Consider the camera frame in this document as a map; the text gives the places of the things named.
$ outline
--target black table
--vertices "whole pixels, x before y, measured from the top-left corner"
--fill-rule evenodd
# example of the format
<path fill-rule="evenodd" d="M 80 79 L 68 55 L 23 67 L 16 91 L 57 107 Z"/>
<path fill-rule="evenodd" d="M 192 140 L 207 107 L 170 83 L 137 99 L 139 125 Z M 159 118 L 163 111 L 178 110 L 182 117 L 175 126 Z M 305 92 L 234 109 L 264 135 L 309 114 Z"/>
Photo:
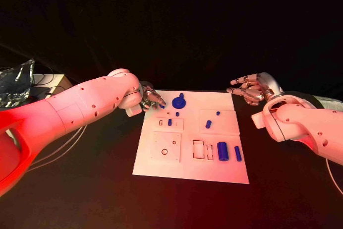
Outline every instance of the black table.
<path fill-rule="evenodd" d="M 251 184 L 133 175 L 145 114 L 117 110 L 0 198 L 0 228 L 341 228 L 326 160 L 302 143 L 277 143 L 251 120 L 261 107 L 234 103 Z"/>

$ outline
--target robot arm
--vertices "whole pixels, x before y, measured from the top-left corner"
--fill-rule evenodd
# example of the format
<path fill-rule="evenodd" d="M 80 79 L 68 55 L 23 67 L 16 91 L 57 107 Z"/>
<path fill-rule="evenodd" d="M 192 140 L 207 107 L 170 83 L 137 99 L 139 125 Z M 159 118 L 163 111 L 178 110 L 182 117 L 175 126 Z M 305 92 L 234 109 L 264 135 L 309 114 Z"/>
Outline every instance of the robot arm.
<path fill-rule="evenodd" d="M 267 100 L 263 112 L 253 115 L 257 128 L 267 128 L 276 141 L 303 142 L 315 153 L 343 165 L 343 112 L 316 109 L 313 104 L 284 91 L 268 73 L 260 73 L 231 81 L 243 83 L 228 92 L 245 97 L 253 106 Z"/>
<path fill-rule="evenodd" d="M 45 146 L 61 136 L 88 125 L 116 108 L 129 116 L 166 105 L 152 87 L 142 86 L 127 69 L 90 80 L 54 97 L 0 112 L 0 196 L 23 176 Z M 8 136 L 11 131 L 18 144 Z"/>

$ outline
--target plastic bag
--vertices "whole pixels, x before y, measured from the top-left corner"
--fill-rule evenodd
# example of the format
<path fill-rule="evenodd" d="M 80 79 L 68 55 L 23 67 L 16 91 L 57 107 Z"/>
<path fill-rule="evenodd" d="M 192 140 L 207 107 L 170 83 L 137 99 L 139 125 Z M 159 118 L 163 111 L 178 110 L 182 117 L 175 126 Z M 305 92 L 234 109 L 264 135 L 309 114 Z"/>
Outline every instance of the plastic bag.
<path fill-rule="evenodd" d="M 35 60 L 0 69 L 0 108 L 18 107 L 29 97 Z"/>

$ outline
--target screw hole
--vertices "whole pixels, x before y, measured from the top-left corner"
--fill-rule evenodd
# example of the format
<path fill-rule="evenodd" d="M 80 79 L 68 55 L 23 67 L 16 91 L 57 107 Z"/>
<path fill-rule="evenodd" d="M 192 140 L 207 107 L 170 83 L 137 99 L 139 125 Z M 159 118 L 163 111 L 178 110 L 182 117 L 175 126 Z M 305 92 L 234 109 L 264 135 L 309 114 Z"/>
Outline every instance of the screw hole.
<path fill-rule="evenodd" d="M 328 146 L 328 139 L 323 141 L 323 146 L 326 147 Z"/>

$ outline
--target robotic hand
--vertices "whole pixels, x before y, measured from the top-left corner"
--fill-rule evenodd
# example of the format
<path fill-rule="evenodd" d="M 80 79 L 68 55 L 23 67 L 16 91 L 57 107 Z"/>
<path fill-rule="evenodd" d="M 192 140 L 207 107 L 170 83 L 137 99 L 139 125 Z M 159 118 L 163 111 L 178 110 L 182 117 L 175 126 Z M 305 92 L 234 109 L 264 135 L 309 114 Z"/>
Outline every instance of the robotic hand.
<path fill-rule="evenodd" d="M 152 84 L 140 83 L 127 69 L 117 69 L 54 97 L 0 112 L 0 196 L 18 183 L 54 140 L 97 121 L 117 107 L 134 116 L 150 107 L 156 109 L 158 104 L 166 105 Z"/>
<path fill-rule="evenodd" d="M 268 73 L 258 73 L 231 81 L 243 83 L 240 88 L 228 88 L 232 94 L 244 96 L 250 105 L 267 100 L 263 112 L 253 115 L 257 128 L 267 128 L 276 141 L 303 142 L 315 153 L 343 165 L 343 112 L 316 109 L 305 99 L 286 95 Z"/>

